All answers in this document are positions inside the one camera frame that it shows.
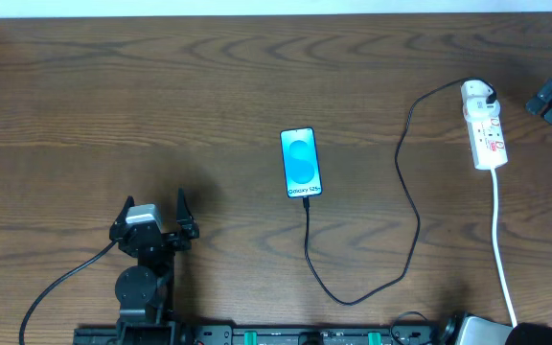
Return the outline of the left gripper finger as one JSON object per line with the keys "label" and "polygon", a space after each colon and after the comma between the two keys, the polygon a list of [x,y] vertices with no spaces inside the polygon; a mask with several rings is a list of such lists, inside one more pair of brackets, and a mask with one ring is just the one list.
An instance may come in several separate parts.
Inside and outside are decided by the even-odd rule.
{"label": "left gripper finger", "polygon": [[178,189],[176,223],[186,234],[194,234],[196,232],[196,221],[187,205],[184,190],[182,188]]}
{"label": "left gripper finger", "polygon": [[128,210],[135,205],[134,198],[129,195],[126,198],[125,204],[119,213],[119,215],[114,219],[114,222],[111,225],[112,230],[119,230],[127,225],[127,213]]}

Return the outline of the blue screen Galaxy smartphone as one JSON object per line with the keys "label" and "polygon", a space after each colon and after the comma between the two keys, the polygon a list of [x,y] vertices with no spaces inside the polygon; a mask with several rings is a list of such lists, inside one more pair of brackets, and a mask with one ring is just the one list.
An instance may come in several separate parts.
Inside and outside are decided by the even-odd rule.
{"label": "blue screen Galaxy smartphone", "polygon": [[312,127],[280,132],[287,196],[303,198],[323,192],[318,153]]}

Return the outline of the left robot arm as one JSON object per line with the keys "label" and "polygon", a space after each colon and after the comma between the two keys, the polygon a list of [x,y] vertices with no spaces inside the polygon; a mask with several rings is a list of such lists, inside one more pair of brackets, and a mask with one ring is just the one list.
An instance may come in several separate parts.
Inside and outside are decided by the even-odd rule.
{"label": "left robot arm", "polygon": [[164,233],[154,204],[137,205],[130,196],[109,229],[109,238],[137,264],[124,270],[115,284],[120,303],[114,342],[192,344],[192,328],[173,315],[174,256],[191,248],[199,228],[183,190],[176,202],[176,231]]}

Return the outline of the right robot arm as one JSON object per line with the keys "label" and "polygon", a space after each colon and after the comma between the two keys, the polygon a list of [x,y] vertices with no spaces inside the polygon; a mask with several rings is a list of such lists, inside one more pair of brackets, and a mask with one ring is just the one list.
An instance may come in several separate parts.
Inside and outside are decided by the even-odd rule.
{"label": "right robot arm", "polygon": [[[492,225],[491,244],[507,312],[511,321],[509,327],[501,325],[489,331],[487,320],[475,324],[475,318],[465,316],[454,331],[456,344],[472,343],[474,340],[487,340],[492,344],[552,344],[552,327],[533,323],[520,323],[517,320],[499,247],[499,184],[496,170],[508,162],[505,139],[502,133],[501,105],[497,92],[482,79],[469,78],[460,82],[462,113],[466,121],[471,144],[474,167],[490,173],[492,180]],[[552,126],[552,77],[526,103],[528,113],[540,116]]]}

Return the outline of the white USB charger plug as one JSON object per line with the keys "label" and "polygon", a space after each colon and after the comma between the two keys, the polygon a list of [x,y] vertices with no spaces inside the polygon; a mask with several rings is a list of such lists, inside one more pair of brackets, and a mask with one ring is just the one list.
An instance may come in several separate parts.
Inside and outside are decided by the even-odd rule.
{"label": "white USB charger plug", "polygon": [[461,85],[463,116],[468,123],[487,121],[497,117],[500,104],[496,93],[482,80],[467,80]]}

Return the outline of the white power strip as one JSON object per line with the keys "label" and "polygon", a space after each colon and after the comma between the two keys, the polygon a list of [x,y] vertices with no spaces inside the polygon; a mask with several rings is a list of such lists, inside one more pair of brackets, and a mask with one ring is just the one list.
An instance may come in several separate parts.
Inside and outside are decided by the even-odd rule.
{"label": "white power strip", "polygon": [[499,117],[467,122],[474,167],[480,171],[494,170],[508,162],[505,140]]}

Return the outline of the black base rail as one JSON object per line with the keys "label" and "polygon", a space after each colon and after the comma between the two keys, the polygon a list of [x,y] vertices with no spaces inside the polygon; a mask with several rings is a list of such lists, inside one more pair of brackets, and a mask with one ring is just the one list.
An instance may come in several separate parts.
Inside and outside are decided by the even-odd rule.
{"label": "black base rail", "polygon": [[386,328],[240,328],[229,325],[122,326],[79,328],[73,345],[391,345],[438,344],[436,328],[400,325]]}

